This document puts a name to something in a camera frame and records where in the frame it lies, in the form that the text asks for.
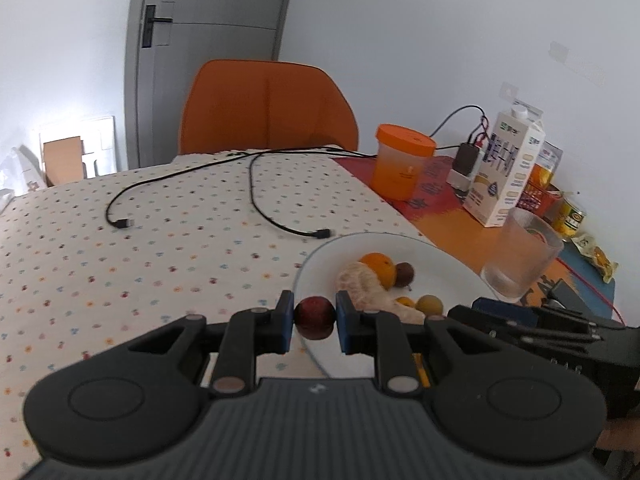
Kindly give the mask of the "person's right hand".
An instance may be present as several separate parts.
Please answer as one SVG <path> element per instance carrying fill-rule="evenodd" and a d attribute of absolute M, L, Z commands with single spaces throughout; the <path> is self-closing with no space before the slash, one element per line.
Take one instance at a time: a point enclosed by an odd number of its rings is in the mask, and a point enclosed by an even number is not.
<path fill-rule="evenodd" d="M 597 448 L 638 454 L 640 451 L 640 419 L 625 418 L 608 422 L 600 434 Z"/>

